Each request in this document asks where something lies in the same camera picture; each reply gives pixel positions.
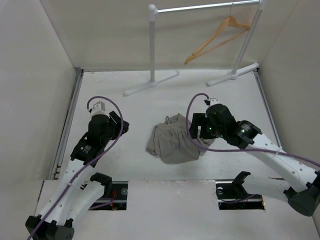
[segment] robotic arm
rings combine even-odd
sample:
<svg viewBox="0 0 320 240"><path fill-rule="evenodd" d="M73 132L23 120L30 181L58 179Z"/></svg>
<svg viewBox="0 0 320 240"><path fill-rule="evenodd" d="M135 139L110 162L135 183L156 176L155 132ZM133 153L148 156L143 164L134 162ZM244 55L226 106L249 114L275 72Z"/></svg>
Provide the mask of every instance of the robotic arm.
<svg viewBox="0 0 320 240"><path fill-rule="evenodd" d="M243 171L232 182L234 190L275 198L302 215L312 216L320 202L320 172L288 156L251 122L236 121L217 99L204 102L208 106L206 112L193 114L189 129L193 139L222 138L261 160L285 179L265 179Z"/></svg>
<svg viewBox="0 0 320 240"><path fill-rule="evenodd" d="M38 216L29 216L25 223L29 233L34 232L34 240L71 240L77 220L97 199L104 194L109 195L111 191L110 176L98 172L93 174L97 161L88 165L72 181L85 165L105 151L108 142L115 140L121 130L120 117L114 111L107 116L103 102L94 104L89 112L91 121L88 131L73 149L57 190ZM128 129L129 123L123 121L121 135Z"/></svg>

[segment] crumpled fabric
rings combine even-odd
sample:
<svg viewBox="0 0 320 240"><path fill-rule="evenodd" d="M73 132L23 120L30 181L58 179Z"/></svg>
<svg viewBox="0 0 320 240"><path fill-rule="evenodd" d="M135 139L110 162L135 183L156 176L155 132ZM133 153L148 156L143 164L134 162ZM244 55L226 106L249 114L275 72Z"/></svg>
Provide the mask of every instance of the crumpled fabric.
<svg viewBox="0 0 320 240"><path fill-rule="evenodd" d="M194 139L199 145L208 148L214 139ZM188 137L186 118L178 113L166 117L164 123L157 124L146 145L146 151L159 156L166 164L181 164L198 160L206 151L195 146Z"/></svg>

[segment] table surface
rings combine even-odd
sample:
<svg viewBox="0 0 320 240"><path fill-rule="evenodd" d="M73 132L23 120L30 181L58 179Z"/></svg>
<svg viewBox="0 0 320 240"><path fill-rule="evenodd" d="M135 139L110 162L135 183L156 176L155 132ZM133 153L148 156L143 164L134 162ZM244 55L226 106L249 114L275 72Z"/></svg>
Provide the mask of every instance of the table surface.
<svg viewBox="0 0 320 240"><path fill-rule="evenodd" d="M47 180L37 212L59 182ZM74 240L319 240L312 217L264 197L265 210L219 210L214 180L129 181L127 210L88 211Z"/></svg>
<svg viewBox="0 0 320 240"><path fill-rule="evenodd" d="M276 142L254 73L249 72L239 76L237 80L229 80L216 86L206 86L206 81L225 73L225 70L216 69L180 70L178 77L125 97L125 89L148 81L149 71L86 72L67 141L62 173L73 148L88 129L91 120L86 109L88 99L105 96L120 107L124 120L130 123L128 133L120 138L96 166L97 171L111 176L114 181L233 179L241 171L249 171L266 178L277 177L273 170L244 152L207 152L199 160L181 164L166 164L146 152L146 144L154 126L163 123L166 116L171 117L178 113L185 116L191 98L197 93L207 93L210 97L217 98L228 106L236 120L254 123ZM161 70L156 71L155 76L156 80L161 80L174 74L173 70ZM191 114L205 112L206 105L203 100L203 97L199 97L194 102ZM114 109L111 104L106 103L108 112ZM234 147L222 139L217 139L211 148Z"/></svg>

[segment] beige wall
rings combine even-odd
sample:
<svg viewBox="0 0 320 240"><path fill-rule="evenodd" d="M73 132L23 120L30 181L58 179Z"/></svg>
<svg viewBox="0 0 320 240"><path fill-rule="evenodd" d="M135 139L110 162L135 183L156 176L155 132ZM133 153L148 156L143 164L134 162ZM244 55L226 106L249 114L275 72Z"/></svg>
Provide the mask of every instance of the beige wall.
<svg viewBox="0 0 320 240"><path fill-rule="evenodd" d="M269 0L242 65L261 63L298 0ZM86 70L149 67L148 5L158 9L221 3L223 0L41 0L72 63ZM250 23L257 6L237 6L232 15ZM156 68L183 68L186 58L202 45L229 15L229 7L165 13L156 18ZM212 45L230 38L229 29ZM230 68L245 36L208 53L188 68Z"/></svg>
<svg viewBox="0 0 320 240"><path fill-rule="evenodd" d="M283 147L320 163L319 13L320 1L299 0L260 72Z"/></svg>
<svg viewBox="0 0 320 240"><path fill-rule="evenodd" d="M75 71L39 0L0 9L0 184L44 180Z"/></svg>

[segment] gray cloth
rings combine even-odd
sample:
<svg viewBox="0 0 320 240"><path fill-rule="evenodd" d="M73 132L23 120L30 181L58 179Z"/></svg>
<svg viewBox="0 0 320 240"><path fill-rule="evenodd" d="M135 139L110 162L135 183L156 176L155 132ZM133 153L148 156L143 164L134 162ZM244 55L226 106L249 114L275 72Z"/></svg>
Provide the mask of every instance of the gray cloth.
<svg viewBox="0 0 320 240"><path fill-rule="evenodd" d="M199 145L208 148L213 139L195 139ZM146 151L151 155L160 156L166 164L181 164L198 160L201 153L206 152L195 146L188 137L186 118L180 113L166 117L164 123L159 123L153 129L151 138L146 145Z"/></svg>

